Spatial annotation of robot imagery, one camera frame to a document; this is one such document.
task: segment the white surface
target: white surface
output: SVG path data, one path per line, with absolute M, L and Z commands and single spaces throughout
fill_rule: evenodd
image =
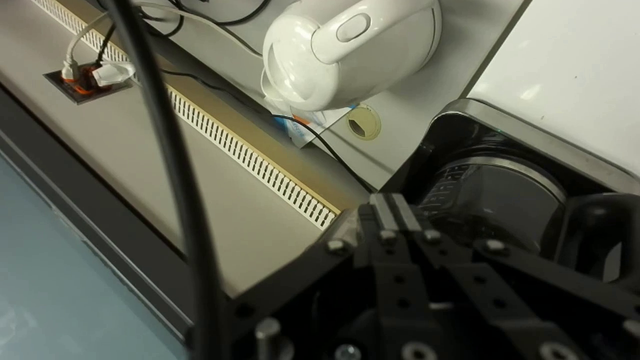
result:
M 536 0 L 469 97 L 640 176 L 637 14 L 637 0 Z
M 313 3 L 319 9 L 324 9 L 325 3 L 338 5 L 338 0 L 304 3 Z M 368 182 L 373 187 L 385 185 L 416 150 L 430 121 L 445 105 L 461 97 L 523 3 L 525 0 L 440 0 L 442 40 L 430 64 L 392 91 L 366 100 L 366 107 L 382 118 L 380 137 L 366 140 L 354 135 L 348 122 L 336 122 L 332 131 L 324 132 L 324 139 Z M 186 5 L 211 14 L 205 3 L 187 0 Z M 262 48 L 270 23 L 287 5 L 291 5 L 291 0 L 271 0 L 262 16 L 232 30 L 254 48 Z M 245 57 L 245 50 L 197 25 L 187 25 L 173 40 L 248 94 L 259 97 L 262 62 Z
M 325 10 L 315 14 L 310 3 L 286 9 L 265 33 L 262 52 L 263 94 L 275 98 L 275 105 L 286 102 L 293 110 L 342 108 L 422 69 L 440 37 L 440 9 L 424 5 L 417 13 L 416 7 L 408 7 L 416 10 L 413 16 L 397 13 L 396 19 L 392 14 L 378 14 L 376 19 L 368 5 L 385 3 L 338 7 L 336 13 L 342 14 L 325 25 L 321 16 Z M 372 16 L 368 40 L 357 39 L 350 42 L 352 47 L 339 47 L 336 40 L 339 19 L 346 16 L 348 21 L 352 16 L 346 13 L 355 14 L 360 10 Z
M 0 3 L 0 81 L 15 88 L 91 168 L 170 241 L 182 244 L 155 139 L 136 88 L 75 107 L 41 75 L 60 69 L 71 34 L 26 0 Z M 77 47 L 77 60 L 91 60 Z M 183 127 L 230 295 L 263 278 L 317 229 Z

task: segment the black metal frame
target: black metal frame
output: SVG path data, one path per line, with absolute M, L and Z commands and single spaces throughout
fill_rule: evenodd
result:
M 0 84 L 0 153 L 178 336 L 193 314 L 182 254 Z

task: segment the metal edge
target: metal edge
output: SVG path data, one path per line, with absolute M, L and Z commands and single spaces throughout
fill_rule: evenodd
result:
M 488 102 L 460 98 L 448 105 L 434 122 L 445 117 L 471 118 L 613 193 L 640 194 L 637 176 Z
M 183 341 L 193 299 L 187 264 L 123 198 L 0 82 L 0 153 L 87 248 Z

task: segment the vent grille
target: vent grille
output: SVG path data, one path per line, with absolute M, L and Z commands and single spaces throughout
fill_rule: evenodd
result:
M 33 3 L 74 34 L 85 25 L 55 0 Z M 99 48 L 101 40 L 104 37 L 96 30 L 91 30 L 84 39 L 84 42 L 93 50 Z M 111 62 L 128 60 L 125 52 L 121 52 L 114 44 L 107 44 L 104 59 Z M 235 160 L 242 168 L 245 168 L 251 176 L 255 176 L 263 187 L 275 193 L 284 203 L 296 208 L 319 231 L 327 229 L 327 225 L 336 218 L 336 212 L 332 212 L 315 196 L 297 187 L 287 175 L 275 168 L 259 153 L 255 153 L 242 139 L 237 139 L 225 127 L 222 127 L 215 118 L 200 110 L 193 102 L 190 102 L 172 86 L 168 86 L 168 94 L 180 121 L 187 122 L 193 131 L 197 131 L 203 139 L 215 144 L 222 153 L 225 153 L 232 160 Z

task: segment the gray floor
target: gray floor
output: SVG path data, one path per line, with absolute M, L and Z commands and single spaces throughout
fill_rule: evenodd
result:
M 173 360 L 180 343 L 0 159 L 0 360 Z

